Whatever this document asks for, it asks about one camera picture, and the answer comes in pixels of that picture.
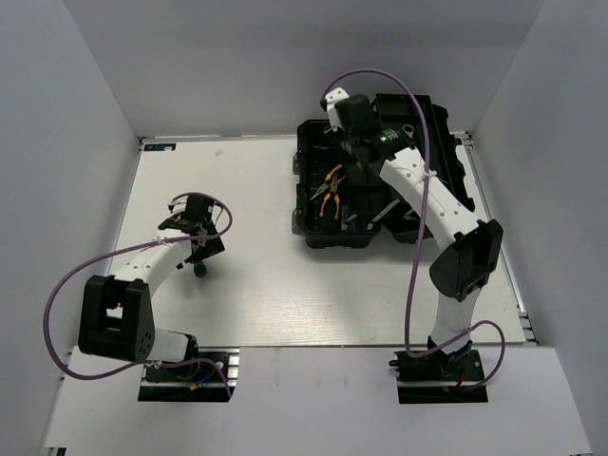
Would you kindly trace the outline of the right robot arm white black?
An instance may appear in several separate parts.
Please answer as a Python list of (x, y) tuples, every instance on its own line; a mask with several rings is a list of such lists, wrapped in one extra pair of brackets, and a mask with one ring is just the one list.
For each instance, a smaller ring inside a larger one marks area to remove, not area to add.
[(417, 214), (440, 255), (429, 268), (439, 293), (435, 324), (421, 362), (438, 377), (460, 371), (482, 288), (497, 267), (504, 230), (464, 207), (430, 169), (411, 126), (383, 127), (365, 95), (337, 88), (325, 97), (332, 131), (356, 164), (376, 174)]

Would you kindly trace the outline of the long silver ratchet wrench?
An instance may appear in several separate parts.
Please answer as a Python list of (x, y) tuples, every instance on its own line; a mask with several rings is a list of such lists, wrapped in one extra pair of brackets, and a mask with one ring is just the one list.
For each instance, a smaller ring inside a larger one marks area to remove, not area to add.
[(415, 139), (415, 129), (412, 125), (410, 124), (404, 124), (402, 126), (402, 130), (403, 132), (408, 136), (408, 139), (412, 142), (412, 143), (416, 143), (416, 139)]

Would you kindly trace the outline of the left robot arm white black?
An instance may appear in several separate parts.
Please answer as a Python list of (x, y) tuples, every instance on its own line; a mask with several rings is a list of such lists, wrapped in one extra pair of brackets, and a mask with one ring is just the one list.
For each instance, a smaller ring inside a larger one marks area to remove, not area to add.
[(156, 326), (152, 297), (175, 271), (190, 265), (206, 276), (204, 260), (225, 247), (213, 221), (217, 204), (203, 194), (181, 195), (169, 204), (159, 238), (112, 275), (85, 284), (78, 346), (90, 355), (132, 363), (161, 362), (181, 379), (200, 370), (196, 337)]

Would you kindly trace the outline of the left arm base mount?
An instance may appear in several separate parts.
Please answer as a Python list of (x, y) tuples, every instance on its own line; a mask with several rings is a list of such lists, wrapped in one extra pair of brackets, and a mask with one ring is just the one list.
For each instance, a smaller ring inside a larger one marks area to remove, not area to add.
[[(200, 349), (199, 357), (212, 361), (235, 391), (238, 381), (239, 349)], [(207, 363), (180, 368), (144, 368), (139, 402), (228, 403), (230, 397), (217, 370)]]

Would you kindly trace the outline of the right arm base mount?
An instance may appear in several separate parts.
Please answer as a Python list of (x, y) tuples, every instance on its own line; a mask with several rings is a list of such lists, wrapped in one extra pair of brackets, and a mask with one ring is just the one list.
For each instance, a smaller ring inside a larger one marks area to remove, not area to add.
[(441, 353), (413, 358), (396, 351), (389, 361), (396, 377), (401, 405), (481, 404), (488, 402), (482, 360), (477, 350), (470, 350), (455, 361), (446, 362)]

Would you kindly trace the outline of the yellow black needle-nose pliers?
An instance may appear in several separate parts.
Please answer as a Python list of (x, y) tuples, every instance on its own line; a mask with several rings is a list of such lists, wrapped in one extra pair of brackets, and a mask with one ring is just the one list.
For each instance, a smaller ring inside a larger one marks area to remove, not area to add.
[(337, 173), (343, 167), (342, 164), (338, 164), (334, 167), (325, 177), (324, 181), (318, 186), (317, 190), (311, 196), (311, 200), (316, 199), (321, 194), (324, 194), (327, 191), (330, 191), (333, 187), (337, 187), (339, 183), (345, 179), (345, 176), (342, 178), (337, 177)]

